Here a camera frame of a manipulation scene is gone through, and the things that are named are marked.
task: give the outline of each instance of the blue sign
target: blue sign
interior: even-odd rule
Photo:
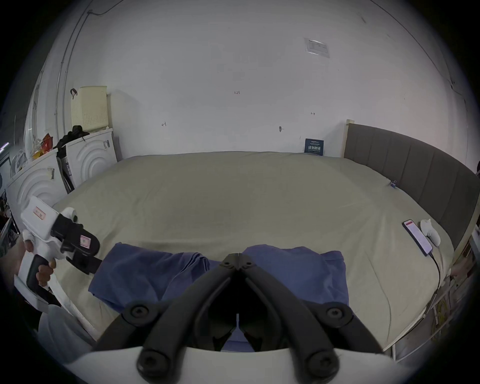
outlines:
[[[305,153],[311,153],[314,155],[324,155],[324,141],[323,140],[314,140],[314,139],[305,139]]]

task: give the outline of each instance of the gray upholstered headboard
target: gray upholstered headboard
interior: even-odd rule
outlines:
[[[480,179],[470,169],[429,144],[358,124],[348,125],[343,156],[396,180],[458,247],[479,200]]]

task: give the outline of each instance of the light fixture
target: light fixture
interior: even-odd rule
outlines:
[[[0,153],[3,152],[3,150],[7,147],[8,144],[9,144],[9,143],[5,143],[4,145],[2,145],[2,146],[0,147]]]

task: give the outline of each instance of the beige bed sheet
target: beige bed sheet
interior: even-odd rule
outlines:
[[[402,227],[430,216],[388,179],[344,158],[217,152],[140,156],[88,180],[55,208],[72,206],[100,240],[222,260],[255,244],[339,250],[350,307],[379,343],[390,345],[437,288],[433,260]],[[452,260],[447,233],[433,255],[442,278]],[[118,315],[88,292],[93,278],[66,261],[57,280],[101,334]]]

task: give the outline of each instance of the folded blue fabric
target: folded blue fabric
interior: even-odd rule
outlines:
[[[255,245],[243,253],[299,299],[348,305],[345,263],[339,251],[318,254],[305,247],[280,249]],[[200,253],[171,254],[117,243],[103,260],[88,290],[121,312],[133,300],[174,299],[219,264]],[[253,351],[238,327],[224,349]]]
[[[210,268],[200,253],[168,253],[117,243],[105,256],[88,288],[122,312],[134,300],[173,299]]]

